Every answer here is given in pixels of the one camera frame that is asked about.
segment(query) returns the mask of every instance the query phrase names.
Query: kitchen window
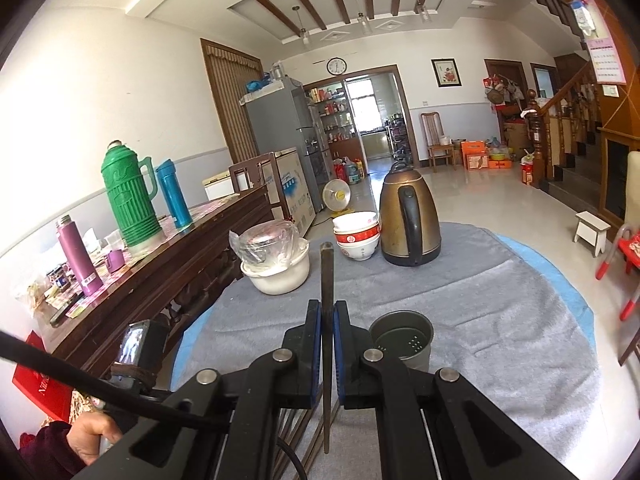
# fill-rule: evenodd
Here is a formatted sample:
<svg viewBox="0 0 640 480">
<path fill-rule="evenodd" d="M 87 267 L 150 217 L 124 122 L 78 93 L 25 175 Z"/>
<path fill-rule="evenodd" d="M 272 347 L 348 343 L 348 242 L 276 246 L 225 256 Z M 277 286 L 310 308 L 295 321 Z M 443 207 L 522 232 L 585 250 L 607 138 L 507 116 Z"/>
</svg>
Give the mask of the kitchen window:
<svg viewBox="0 0 640 480">
<path fill-rule="evenodd" d="M 353 121 L 359 132 L 368 132 L 382 126 L 382 117 L 373 92 L 371 79 L 347 81 L 347 91 L 351 99 Z"/>
</svg>

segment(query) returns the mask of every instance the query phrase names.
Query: picture frame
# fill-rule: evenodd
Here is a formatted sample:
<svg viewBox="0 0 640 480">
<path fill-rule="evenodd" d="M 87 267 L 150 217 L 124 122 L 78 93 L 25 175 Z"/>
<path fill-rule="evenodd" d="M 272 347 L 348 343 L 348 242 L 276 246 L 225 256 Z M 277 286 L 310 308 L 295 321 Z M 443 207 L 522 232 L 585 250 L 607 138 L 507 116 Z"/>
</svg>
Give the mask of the picture frame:
<svg viewBox="0 0 640 480">
<path fill-rule="evenodd" d="M 439 87 L 462 86 L 455 59 L 432 59 L 431 64 Z"/>
</svg>

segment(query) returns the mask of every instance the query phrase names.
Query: gray refrigerator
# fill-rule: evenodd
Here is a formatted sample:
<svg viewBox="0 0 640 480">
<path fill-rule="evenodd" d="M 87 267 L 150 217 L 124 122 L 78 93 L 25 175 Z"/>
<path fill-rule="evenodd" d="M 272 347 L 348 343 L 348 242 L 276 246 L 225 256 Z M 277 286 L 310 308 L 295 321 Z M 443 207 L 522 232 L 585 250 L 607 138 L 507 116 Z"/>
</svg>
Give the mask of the gray refrigerator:
<svg viewBox="0 0 640 480">
<path fill-rule="evenodd" d="M 245 107 L 260 153 L 295 147 L 298 150 L 306 186 L 316 212 L 322 204 L 322 188 L 335 178 L 334 163 L 322 122 L 310 106 L 302 83 L 286 77 L 284 88 L 249 101 Z"/>
</svg>

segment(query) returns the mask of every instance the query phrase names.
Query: pink thermos flask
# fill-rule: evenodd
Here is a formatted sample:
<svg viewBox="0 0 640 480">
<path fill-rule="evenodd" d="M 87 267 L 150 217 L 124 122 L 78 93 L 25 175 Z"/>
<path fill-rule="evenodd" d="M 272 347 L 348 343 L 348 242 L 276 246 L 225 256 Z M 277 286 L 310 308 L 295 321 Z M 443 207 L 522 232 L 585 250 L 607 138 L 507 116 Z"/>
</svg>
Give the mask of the pink thermos flask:
<svg viewBox="0 0 640 480">
<path fill-rule="evenodd" d="M 71 216 L 64 215 L 56 221 L 56 229 L 56 236 L 66 260 L 76 275 L 84 295 L 89 297 L 102 286 L 102 280 L 84 248 L 76 223 L 71 221 Z"/>
</svg>

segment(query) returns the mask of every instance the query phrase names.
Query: electric kettle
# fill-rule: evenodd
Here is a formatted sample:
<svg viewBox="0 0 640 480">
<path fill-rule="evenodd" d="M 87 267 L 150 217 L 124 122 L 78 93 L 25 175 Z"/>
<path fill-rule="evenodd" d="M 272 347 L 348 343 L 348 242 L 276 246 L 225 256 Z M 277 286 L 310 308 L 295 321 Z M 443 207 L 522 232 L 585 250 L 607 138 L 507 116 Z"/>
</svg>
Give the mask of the electric kettle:
<svg viewBox="0 0 640 480">
<path fill-rule="evenodd" d="M 440 254 L 440 223 L 429 186 L 404 161 L 395 162 L 380 194 L 380 247 L 385 260 L 415 267 Z"/>
</svg>

